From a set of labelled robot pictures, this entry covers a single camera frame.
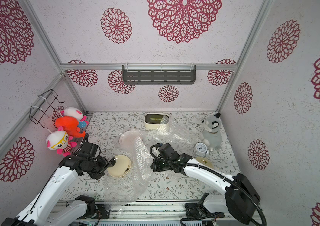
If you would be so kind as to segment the cream dinner plate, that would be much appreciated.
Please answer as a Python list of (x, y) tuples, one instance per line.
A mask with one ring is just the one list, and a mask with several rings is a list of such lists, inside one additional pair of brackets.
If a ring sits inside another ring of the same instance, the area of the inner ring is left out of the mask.
[(115, 166), (107, 168), (108, 174), (114, 178), (120, 178), (129, 173), (132, 163), (126, 155), (116, 155), (117, 162)]
[(212, 163), (208, 159), (203, 158), (203, 157), (196, 157), (195, 159), (198, 162), (200, 162), (201, 164), (207, 166), (208, 168), (214, 169), (214, 166), (212, 165)]

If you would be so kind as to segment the bubble wrap sheet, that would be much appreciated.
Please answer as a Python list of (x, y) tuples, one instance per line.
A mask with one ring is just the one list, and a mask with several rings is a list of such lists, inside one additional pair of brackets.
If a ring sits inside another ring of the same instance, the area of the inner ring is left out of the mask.
[(152, 138), (157, 143), (169, 143), (179, 154), (189, 155), (193, 155), (193, 148), (198, 142), (198, 135), (194, 129), (182, 121), (175, 121), (172, 116), (162, 118)]

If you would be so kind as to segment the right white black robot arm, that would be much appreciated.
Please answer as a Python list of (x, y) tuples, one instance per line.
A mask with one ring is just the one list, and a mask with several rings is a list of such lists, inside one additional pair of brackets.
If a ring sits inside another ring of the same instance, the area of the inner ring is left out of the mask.
[(172, 170), (198, 179), (220, 193), (220, 195), (204, 195), (201, 198), (197, 210), (202, 215), (202, 219), (229, 213), (245, 225), (252, 222), (258, 226), (259, 223), (252, 218), (257, 211), (262, 221), (261, 225), (267, 224), (259, 206), (260, 196), (245, 175), (239, 173), (232, 176), (218, 172), (201, 164), (188, 154), (178, 154), (169, 143), (153, 145), (150, 153), (154, 158), (150, 166), (153, 171)]

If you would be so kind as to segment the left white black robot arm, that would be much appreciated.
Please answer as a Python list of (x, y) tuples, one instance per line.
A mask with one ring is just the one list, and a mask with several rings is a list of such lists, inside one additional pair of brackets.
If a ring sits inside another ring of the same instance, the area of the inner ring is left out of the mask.
[(80, 195), (68, 207), (50, 217), (50, 213), (65, 190), (79, 176), (88, 174), (93, 179), (100, 179), (107, 168), (116, 164), (116, 158), (110, 161), (102, 156), (87, 159), (68, 155), (60, 162), (44, 188), (30, 204), (16, 217), (6, 218), (3, 226), (68, 226), (74, 220), (85, 217), (93, 218), (98, 215), (95, 199)]

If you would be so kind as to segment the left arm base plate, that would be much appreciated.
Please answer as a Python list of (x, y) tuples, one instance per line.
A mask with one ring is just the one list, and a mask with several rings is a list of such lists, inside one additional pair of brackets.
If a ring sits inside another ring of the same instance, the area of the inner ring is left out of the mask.
[(96, 203), (95, 216), (93, 219), (105, 220), (110, 217), (110, 210), (106, 209), (106, 205), (104, 203)]

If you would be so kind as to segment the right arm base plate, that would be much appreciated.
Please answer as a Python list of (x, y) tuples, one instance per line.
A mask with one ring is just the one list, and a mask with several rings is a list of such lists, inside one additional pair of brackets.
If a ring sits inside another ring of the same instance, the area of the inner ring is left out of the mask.
[(216, 212), (216, 213), (211, 213), (208, 210), (205, 209), (201, 204), (198, 203), (191, 203), (188, 202), (185, 205), (185, 212), (187, 218), (194, 219), (194, 218), (210, 218), (210, 217), (215, 217), (215, 218), (224, 218), (225, 214), (222, 212)]

